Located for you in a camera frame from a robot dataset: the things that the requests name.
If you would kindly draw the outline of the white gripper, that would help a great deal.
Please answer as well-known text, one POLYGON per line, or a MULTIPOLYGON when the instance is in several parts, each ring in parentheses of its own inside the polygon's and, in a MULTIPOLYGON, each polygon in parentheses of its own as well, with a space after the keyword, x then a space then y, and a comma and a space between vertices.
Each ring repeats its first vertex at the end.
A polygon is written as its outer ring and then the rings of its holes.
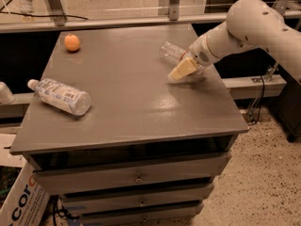
MULTIPOLYGON (((215 56, 207 43, 207 36, 201 35, 190 46, 189 51, 193 58, 202 66, 209 66, 219 61, 219 58, 215 56)), ((194 73, 198 69, 197 62, 190 57, 183 59, 168 75, 168 79, 171 81, 178 81, 185 76, 194 73)))

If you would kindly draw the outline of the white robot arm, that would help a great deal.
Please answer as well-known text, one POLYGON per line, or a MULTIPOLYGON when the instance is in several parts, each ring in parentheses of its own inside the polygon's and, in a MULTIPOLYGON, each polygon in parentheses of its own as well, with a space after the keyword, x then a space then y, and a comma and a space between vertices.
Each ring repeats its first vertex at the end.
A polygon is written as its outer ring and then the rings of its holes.
POLYGON ((294 80, 301 80, 301 32, 262 0, 238 0, 226 20, 198 37, 168 75, 173 81, 197 73, 223 57, 255 48, 265 51, 294 80))

